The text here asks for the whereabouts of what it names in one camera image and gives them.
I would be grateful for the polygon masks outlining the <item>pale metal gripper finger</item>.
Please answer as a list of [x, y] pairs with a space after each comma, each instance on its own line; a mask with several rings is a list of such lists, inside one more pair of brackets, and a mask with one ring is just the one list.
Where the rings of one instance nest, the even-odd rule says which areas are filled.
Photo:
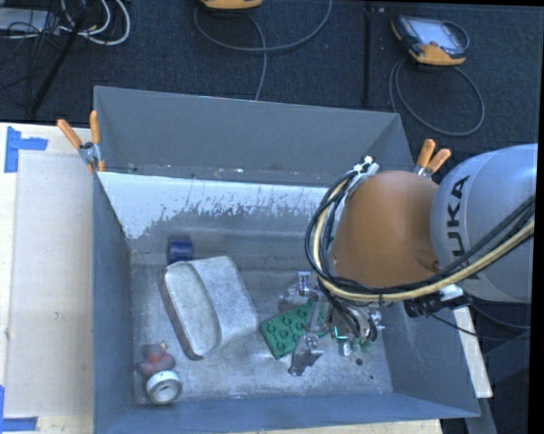
[[303, 334], [296, 341], [292, 352], [288, 372], [291, 376], [302, 376], [305, 369], [312, 367], [315, 362], [325, 353], [320, 345], [319, 337], [311, 332]]
[[294, 280], [286, 287], [278, 299], [278, 310], [289, 310], [302, 306], [314, 297], [313, 274], [311, 270], [299, 271]]

